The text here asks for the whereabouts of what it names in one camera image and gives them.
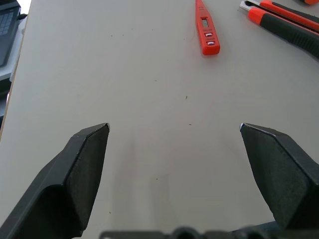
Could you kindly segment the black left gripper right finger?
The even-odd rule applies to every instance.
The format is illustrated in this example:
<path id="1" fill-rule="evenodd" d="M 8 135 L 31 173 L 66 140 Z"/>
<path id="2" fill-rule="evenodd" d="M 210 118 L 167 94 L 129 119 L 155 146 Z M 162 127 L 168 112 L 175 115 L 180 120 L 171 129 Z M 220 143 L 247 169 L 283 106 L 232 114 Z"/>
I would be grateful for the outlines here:
<path id="1" fill-rule="evenodd" d="M 243 123 L 244 141 L 255 182 L 283 229 L 319 229 L 319 164 L 289 135 Z"/>

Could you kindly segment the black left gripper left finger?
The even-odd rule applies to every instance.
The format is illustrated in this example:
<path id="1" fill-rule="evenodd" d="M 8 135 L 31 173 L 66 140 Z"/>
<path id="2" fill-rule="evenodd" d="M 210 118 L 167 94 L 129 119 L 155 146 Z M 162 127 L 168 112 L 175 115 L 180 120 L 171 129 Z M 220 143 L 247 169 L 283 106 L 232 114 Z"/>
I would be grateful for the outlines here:
<path id="1" fill-rule="evenodd" d="M 0 227 L 0 239 L 73 239 L 88 226 L 110 127 L 74 134 L 37 174 Z"/>

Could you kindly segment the red black utility knife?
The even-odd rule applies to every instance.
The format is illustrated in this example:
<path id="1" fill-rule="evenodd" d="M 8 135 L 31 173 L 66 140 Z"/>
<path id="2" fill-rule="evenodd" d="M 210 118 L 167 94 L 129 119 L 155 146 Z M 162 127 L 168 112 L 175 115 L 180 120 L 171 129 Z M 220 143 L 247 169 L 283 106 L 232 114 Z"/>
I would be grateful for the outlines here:
<path id="1" fill-rule="evenodd" d="M 319 34 L 261 8 L 253 7 L 248 11 L 248 18 L 288 43 L 301 48 L 319 60 Z"/>

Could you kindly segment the orange voltage tester pen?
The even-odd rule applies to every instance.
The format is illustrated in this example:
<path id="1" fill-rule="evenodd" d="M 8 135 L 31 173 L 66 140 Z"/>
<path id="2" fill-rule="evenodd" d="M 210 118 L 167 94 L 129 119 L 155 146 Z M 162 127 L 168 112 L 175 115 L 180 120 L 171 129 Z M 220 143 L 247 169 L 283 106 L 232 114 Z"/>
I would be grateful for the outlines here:
<path id="1" fill-rule="evenodd" d="M 220 43 L 212 17 L 202 0 L 195 0 L 195 23 L 202 54 L 217 55 L 220 52 Z"/>

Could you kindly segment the orange black utility knife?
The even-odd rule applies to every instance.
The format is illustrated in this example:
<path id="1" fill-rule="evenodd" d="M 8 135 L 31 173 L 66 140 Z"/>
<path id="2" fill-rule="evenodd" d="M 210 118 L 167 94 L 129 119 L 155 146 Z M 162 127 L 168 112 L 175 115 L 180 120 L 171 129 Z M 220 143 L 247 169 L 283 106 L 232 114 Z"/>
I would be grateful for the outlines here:
<path id="1" fill-rule="evenodd" d="M 247 7 L 248 10 L 251 7 L 258 7 L 270 13 L 275 13 L 280 17 L 285 17 L 294 23 L 299 23 L 303 27 L 319 32 L 319 17 L 288 8 L 271 0 L 262 0 L 261 2 L 243 0 L 240 6 L 243 8 Z"/>

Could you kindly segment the dark grey laptop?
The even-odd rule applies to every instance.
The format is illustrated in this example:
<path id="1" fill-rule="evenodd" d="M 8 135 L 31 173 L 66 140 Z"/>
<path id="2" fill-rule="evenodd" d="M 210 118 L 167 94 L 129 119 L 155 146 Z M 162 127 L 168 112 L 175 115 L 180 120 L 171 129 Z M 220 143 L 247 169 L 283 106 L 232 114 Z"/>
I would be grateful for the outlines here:
<path id="1" fill-rule="evenodd" d="M 17 0 L 0 0 L 0 67 L 8 61 L 18 28 L 20 10 Z"/>

